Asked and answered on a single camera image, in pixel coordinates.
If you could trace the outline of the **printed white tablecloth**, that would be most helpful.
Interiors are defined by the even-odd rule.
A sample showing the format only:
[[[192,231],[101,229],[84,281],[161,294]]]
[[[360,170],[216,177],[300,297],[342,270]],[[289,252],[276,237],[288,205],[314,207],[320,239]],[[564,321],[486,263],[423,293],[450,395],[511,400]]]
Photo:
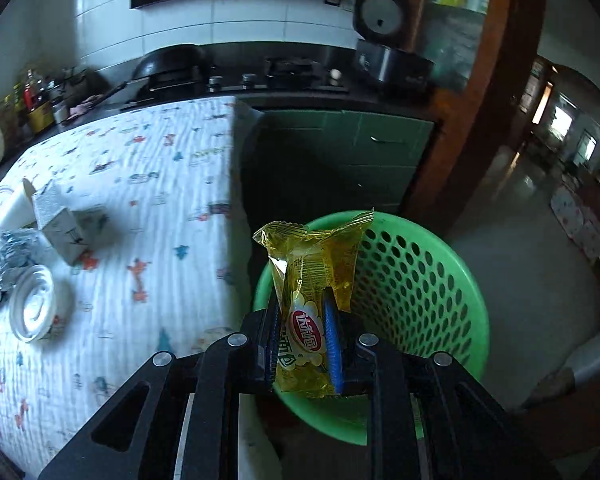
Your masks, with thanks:
[[[0,307],[0,450],[35,476],[158,351],[199,352],[249,303],[250,234],[239,162],[260,115],[231,96],[117,114],[25,151],[0,181],[51,184],[86,253],[40,263],[58,309],[37,341]]]

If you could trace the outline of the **green plastic waste basket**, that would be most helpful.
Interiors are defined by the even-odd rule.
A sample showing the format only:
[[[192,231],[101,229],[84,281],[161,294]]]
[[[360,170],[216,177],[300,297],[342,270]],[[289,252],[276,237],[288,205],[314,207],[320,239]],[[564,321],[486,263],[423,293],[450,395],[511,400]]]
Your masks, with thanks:
[[[330,229],[363,211],[316,219],[311,230]],[[364,328],[394,348],[428,358],[449,353],[475,378],[489,355],[489,317],[474,277],[456,252],[416,223],[375,212],[365,231],[353,282],[351,311]],[[277,301],[271,270],[261,274],[253,307]],[[326,436],[351,444],[366,442],[367,402],[339,394],[314,399],[274,389],[295,415]]]

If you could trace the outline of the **silver foil wrapper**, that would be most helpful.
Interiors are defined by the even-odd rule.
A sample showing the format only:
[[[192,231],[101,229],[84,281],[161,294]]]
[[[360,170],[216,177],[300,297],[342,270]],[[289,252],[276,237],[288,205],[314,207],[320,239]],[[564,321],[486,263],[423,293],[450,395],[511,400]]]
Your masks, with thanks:
[[[40,263],[45,246],[34,229],[3,231],[0,235],[0,292],[11,290],[21,274]]]

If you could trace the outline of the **white paper cup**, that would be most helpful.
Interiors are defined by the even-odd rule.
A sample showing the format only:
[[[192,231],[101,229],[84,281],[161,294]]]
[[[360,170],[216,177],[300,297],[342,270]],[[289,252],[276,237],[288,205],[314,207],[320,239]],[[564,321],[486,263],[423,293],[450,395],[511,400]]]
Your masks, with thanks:
[[[0,229],[18,230],[35,224],[32,197],[35,188],[28,179],[0,186]]]

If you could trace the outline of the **yellow tin can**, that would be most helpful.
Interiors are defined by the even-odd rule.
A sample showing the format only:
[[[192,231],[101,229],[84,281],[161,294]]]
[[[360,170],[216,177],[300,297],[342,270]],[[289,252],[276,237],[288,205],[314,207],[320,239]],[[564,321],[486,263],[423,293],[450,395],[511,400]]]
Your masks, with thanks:
[[[51,102],[44,102],[28,114],[28,124],[35,136],[55,123]]]

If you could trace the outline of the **wooden glass cupboard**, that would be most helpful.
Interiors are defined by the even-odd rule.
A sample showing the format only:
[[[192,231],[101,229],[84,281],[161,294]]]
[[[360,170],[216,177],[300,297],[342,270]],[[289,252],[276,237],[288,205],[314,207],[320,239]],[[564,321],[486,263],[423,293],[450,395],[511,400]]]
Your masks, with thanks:
[[[539,45],[546,0],[410,0],[407,51],[432,64],[437,131],[405,217],[437,234],[460,218],[505,143]]]

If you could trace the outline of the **black rice cooker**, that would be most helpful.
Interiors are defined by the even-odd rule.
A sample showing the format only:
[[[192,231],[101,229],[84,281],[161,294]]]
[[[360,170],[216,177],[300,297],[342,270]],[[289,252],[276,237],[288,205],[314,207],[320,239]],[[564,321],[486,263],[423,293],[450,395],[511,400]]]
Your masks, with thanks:
[[[410,32],[410,0],[355,0],[353,67],[380,88],[425,91],[432,63],[403,49]]]

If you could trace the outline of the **white plastic lid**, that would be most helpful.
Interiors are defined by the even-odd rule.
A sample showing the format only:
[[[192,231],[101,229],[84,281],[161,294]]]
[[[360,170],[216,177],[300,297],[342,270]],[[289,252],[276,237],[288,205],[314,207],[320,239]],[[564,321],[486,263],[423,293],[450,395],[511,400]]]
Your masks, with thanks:
[[[9,299],[12,332],[28,344],[44,337],[57,312],[56,289],[50,269],[36,264],[20,275]]]

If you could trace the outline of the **red cap oil bottle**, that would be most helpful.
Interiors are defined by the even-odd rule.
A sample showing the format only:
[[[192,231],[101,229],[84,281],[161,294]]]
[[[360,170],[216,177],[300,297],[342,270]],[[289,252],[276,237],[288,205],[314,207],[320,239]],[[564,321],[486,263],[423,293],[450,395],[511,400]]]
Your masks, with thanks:
[[[33,112],[39,105],[41,99],[38,74],[32,68],[27,69],[24,80],[23,99],[29,112]]]

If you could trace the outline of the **yellow snack wrapper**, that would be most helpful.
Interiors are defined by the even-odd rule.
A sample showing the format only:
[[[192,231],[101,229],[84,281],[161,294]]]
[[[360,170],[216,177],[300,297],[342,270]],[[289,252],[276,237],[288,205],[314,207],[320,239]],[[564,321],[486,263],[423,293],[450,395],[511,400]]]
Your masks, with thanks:
[[[337,313],[351,311],[358,248],[374,220],[371,211],[330,229],[274,221],[253,239],[268,252],[282,314],[276,384],[309,398],[342,390],[342,343]]]

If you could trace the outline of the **white milk carton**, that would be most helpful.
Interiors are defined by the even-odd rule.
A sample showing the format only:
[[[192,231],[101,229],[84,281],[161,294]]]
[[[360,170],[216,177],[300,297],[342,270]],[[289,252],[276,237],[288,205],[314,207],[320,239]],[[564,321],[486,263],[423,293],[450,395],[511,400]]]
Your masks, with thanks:
[[[88,240],[60,188],[48,181],[33,194],[32,203],[38,230],[58,256],[72,266],[87,251]]]

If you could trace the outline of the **green kitchen cabinet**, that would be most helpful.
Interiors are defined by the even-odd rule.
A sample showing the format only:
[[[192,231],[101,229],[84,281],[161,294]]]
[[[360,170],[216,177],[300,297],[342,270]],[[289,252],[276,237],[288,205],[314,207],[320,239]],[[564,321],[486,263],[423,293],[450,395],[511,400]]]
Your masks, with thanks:
[[[436,126],[362,110],[268,110],[242,159],[242,200],[257,224],[331,212],[398,212]]]

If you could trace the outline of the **black gas stove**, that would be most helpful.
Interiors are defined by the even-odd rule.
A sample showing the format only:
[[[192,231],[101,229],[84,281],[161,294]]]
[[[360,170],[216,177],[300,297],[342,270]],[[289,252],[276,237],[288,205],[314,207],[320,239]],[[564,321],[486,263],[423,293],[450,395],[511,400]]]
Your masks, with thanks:
[[[309,58],[266,58],[259,73],[222,72],[212,63],[208,92],[204,96],[272,92],[349,94],[350,89],[342,79],[333,80],[329,73],[330,70]]]

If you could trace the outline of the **white egg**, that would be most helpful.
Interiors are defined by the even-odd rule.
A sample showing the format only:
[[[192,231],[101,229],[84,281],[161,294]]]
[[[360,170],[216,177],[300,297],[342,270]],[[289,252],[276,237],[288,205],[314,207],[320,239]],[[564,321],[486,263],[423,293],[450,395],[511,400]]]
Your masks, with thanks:
[[[342,77],[342,73],[340,72],[340,70],[336,70],[336,68],[331,70],[329,75],[330,75],[330,78],[332,78],[333,80],[340,80]]]

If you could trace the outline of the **polka dot play fence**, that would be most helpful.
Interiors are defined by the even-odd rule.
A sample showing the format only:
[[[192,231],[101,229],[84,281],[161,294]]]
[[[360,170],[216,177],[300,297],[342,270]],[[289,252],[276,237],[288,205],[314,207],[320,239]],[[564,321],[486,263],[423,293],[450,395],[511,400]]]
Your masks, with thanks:
[[[550,209],[567,237],[588,260],[600,255],[600,222],[568,186],[558,185],[550,198]]]

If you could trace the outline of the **black wok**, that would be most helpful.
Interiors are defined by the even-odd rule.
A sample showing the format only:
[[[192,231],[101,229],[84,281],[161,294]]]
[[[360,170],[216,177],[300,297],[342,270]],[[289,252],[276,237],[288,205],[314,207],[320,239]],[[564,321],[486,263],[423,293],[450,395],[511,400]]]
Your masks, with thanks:
[[[130,89],[123,105],[133,108],[199,98],[208,92],[212,61],[196,44],[176,44],[153,50],[135,65],[131,75],[99,96],[93,106],[111,101]]]

